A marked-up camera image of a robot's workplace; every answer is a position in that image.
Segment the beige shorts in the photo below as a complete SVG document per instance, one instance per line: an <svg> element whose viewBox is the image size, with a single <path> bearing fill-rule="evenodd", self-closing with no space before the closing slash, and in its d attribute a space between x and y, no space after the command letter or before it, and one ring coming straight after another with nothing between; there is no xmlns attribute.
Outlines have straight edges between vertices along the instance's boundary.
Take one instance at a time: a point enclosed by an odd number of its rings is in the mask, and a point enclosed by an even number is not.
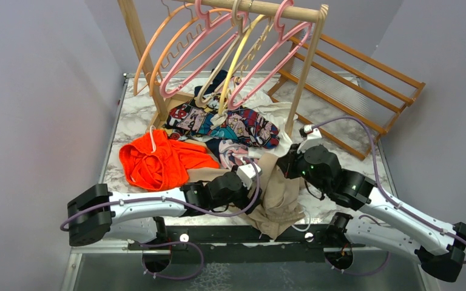
<svg viewBox="0 0 466 291"><path fill-rule="evenodd" d="M257 161L262 170L261 203L250 214L229 218L245 222L272 239L305 218L305 211L298 203L300 179L286 179L277 160L277 156L265 153Z"/></svg>

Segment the orange mesh shorts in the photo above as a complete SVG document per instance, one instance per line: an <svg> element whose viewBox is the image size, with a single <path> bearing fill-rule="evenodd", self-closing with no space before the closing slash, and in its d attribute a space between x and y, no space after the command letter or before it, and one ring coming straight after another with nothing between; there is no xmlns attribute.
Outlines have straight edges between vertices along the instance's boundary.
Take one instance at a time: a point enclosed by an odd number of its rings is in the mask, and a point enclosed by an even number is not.
<svg viewBox="0 0 466 291"><path fill-rule="evenodd" d="M170 139L160 129L122 146L118 156L126 181L150 192L182 186L189 181L189 169L220 168L205 147Z"/></svg>

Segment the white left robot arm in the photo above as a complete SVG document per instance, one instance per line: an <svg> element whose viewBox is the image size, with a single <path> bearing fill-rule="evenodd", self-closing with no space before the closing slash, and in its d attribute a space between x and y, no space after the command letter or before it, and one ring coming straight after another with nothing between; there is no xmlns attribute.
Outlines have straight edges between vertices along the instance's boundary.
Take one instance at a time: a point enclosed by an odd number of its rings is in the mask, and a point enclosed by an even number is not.
<svg viewBox="0 0 466 291"><path fill-rule="evenodd" d="M122 193L95 184L67 203L67 219L60 229L69 234L72 247L87 246L103 238L131 239L159 249L166 232L147 225L154 217L225 217L218 207L233 204L236 215L251 213L259 203L261 172L257 166L241 166L212 181L189 182L169 190Z"/></svg>

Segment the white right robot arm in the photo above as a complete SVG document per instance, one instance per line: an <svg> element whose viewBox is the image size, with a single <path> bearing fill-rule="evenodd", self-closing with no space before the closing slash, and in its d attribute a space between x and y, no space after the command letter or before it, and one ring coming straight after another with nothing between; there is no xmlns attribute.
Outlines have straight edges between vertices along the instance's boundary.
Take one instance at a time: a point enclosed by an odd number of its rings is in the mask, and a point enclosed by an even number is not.
<svg viewBox="0 0 466 291"><path fill-rule="evenodd" d="M379 219L387 227L336 212L320 239L328 246L373 246L406 256L436 279L453 283L465 260L466 224L450 224L399 201L366 175L344 169L323 145L294 144L277 160L288 179L302 178L338 206Z"/></svg>

